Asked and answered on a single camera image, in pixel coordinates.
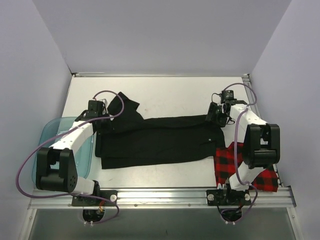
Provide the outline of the black long sleeve shirt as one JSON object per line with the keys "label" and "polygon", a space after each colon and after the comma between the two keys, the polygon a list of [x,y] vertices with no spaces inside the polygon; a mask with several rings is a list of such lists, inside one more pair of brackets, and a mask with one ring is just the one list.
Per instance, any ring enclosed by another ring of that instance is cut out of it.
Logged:
{"label": "black long sleeve shirt", "polygon": [[102,169],[199,161],[225,147],[222,129],[205,115],[144,119],[139,105],[119,92],[107,107],[120,115],[96,136],[94,153]]}

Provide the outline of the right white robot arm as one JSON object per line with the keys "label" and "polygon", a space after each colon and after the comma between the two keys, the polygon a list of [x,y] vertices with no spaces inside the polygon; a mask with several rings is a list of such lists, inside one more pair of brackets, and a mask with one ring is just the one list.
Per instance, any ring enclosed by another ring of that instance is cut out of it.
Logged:
{"label": "right white robot arm", "polygon": [[240,198],[239,191],[249,189],[250,184],[263,170],[280,160],[280,127],[258,117],[250,104],[234,97],[233,90],[222,90],[220,103],[209,105],[205,118],[207,122],[224,128],[228,120],[235,121],[234,147],[238,146],[238,131],[245,131],[242,163],[235,167],[235,173],[228,178],[230,187],[222,191],[222,200],[232,205]]}

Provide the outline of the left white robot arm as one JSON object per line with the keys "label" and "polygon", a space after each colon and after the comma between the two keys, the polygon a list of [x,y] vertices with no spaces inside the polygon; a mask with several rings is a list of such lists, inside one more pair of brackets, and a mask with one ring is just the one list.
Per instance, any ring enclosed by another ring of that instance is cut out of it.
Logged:
{"label": "left white robot arm", "polygon": [[83,195],[90,206],[101,201],[96,182],[78,176],[75,155],[85,141],[93,136],[110,115],[104,101],[89,100],[84,110],[71,125],[71,128],[49,147],[41,147],[36,155],[35,185],[39,190]]}

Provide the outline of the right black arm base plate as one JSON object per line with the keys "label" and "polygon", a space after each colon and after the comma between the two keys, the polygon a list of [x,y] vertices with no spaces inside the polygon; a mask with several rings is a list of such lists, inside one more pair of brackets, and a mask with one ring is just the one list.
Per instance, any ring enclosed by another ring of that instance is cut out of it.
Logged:
{"label": "right black arm base plate", "polygon": [[208,189],[206,190],[206,200],[208,206],[249,206],[251,197],[248,190],[236,191],[231,189],[227,184],[222,189]]}

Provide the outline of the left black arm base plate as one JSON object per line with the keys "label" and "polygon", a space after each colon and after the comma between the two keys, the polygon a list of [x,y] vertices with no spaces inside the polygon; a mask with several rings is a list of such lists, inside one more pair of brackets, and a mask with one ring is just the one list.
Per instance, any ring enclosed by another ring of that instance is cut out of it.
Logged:
{"label": "left black arm base plate", "polygon": [[93,195],[103,199],[76,195],[72,198],[71,205],[73,207],[112,207],[117,203],[118,199],[118,192],[116,190],[100,189],[94,192]]}

